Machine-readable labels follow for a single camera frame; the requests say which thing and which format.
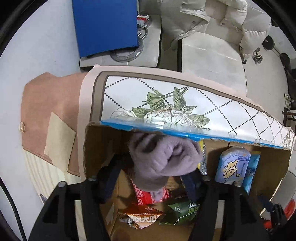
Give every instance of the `brown fabric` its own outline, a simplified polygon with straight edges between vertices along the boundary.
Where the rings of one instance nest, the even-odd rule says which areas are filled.
[[[21,122],[25,124],[22,146],[25,150],[52,163],[44,154],[47,128],[51,112],[59,116],[77,132],[79,95],[82,81],[87,73],[56,77],[44,73],[26,84],[22,97]],[[68,172],[79,176],[77,136],[75,136]]]

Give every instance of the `silver glitter strip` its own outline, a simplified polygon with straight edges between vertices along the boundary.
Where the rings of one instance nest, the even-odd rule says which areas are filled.
[[[207,162],[205,160],[205,142],[202,141],[202,161],[200,163],[200,173],[202,175],[207,175]]]

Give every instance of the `white flower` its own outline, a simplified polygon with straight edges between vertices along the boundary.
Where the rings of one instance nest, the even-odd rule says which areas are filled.
[[[192,120],[185,116],[182,111],[175,109],[149,112],[144,116],[144,120],[150,120],[151,123],[163,121],[165,123],[172,123],[175,125],[196,127]]]
[[[132,111],[126,110],[124,108],[118,108],[116,111],[114,111],[111,114],[111,118],[122,118],[122,117],[124,117],[124,118],[128,118],[128,117],[137,118],[136,115]]]

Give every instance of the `gray cloth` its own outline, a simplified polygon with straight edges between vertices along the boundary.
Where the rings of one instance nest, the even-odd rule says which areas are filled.
[[[135,132],[128,147],[134,162],[134,184],[156,201],[162,198],[169,176],[193,172],[202,161],[199,144],[186,138]]]

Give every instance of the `dotted diamond pattern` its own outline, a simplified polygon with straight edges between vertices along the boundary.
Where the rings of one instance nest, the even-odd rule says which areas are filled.
[[[173,94],[174,87],[180,91],[187,89],[183,97],[187,105],[196,106],[192,114],[210,119],[204,128],[222,131],[225,137],[247,137],[292,148],[294,133],[264,112],[209,91],[159,80],[109,76],[104,92],[102,119],[110,118],[118,108],[129,111],[132,108],[149,109],[150,106],[144,102],[148,92],[156,89],[164,96],[169,96]],[[166,98],[165,104],[174,104],[173,98]]]

